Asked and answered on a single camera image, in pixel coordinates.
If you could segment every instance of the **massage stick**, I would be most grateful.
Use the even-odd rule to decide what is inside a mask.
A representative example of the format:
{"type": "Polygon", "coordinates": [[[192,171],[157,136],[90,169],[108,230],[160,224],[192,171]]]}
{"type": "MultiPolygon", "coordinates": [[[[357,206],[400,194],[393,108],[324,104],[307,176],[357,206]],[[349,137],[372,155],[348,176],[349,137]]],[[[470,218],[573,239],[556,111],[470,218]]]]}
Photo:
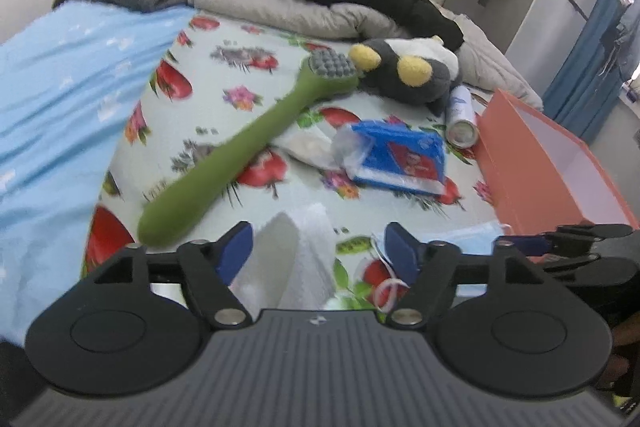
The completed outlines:
{"type": "Polygon", "coordinates": [[[358,75],[349,58],[333,50],[313,51],[302,61],[292,91],[147,203],[138,223],[138,240],[150,247],[179,241],[200,222],[226,186],[305,108],[317,100],[349,93],[357,85],[358,75]]]}

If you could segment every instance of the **yellow plush foot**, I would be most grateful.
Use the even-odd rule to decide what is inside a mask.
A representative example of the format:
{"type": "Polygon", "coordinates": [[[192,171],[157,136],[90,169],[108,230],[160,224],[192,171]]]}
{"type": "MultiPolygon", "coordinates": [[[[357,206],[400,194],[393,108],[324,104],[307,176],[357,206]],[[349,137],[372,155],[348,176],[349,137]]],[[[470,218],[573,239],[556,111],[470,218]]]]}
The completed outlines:
{"type": "Polygon", "coordinates": [[[362,71],[373,71],[382,61],[380,55],[364,44],[354,44],[349,50],[349,58],[362,71]]]}
{"type": "Polygon", "coordinates": [[[433,68],[424,58],[405,55],[398,60],[400,80],[409,87],[420,87],[431,80],[433,68]]]}

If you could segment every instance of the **spray can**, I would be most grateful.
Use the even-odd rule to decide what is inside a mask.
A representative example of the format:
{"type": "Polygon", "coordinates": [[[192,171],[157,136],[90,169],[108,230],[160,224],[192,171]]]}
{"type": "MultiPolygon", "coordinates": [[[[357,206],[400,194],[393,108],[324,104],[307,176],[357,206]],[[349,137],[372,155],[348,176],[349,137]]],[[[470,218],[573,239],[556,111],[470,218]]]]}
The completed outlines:
{"type": "Polygon", "coordinates": [[[446,114],[447,141],[458,149],[467,149],[478,141],[476,112],[471,103],[471,92],[465,86],[451,91],[446,114]]]}

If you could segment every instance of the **light blue bed sheet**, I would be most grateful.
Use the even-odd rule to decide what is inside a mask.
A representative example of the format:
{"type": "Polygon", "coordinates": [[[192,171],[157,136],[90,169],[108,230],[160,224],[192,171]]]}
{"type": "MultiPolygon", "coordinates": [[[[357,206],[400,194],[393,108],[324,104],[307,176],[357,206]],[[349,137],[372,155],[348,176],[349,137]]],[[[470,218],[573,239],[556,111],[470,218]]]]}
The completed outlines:
{"type": "Polygon", "coordinates": [[[68,2],[0,46],[0,339],[77,282],[116,143],[192,15],[68,2]]]}

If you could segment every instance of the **metal screw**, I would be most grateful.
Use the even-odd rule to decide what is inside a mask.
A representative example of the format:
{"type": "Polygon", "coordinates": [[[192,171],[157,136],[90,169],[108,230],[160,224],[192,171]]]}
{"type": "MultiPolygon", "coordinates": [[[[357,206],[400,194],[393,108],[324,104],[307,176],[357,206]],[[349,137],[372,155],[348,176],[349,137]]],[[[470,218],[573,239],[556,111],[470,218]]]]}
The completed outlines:
{"type": "Polygon", "coordinates": [[[225,326],[237,326],[246,319],[246,313],[236,308],[224,308],[213,317],[218,324],[225,326]]]}
{"type": "Polygon", "coordinates": [[[401,308],[391,314],[391,320],[401,326],[415,326],[422,322],[422,314],[411,308],[401,308]]]}

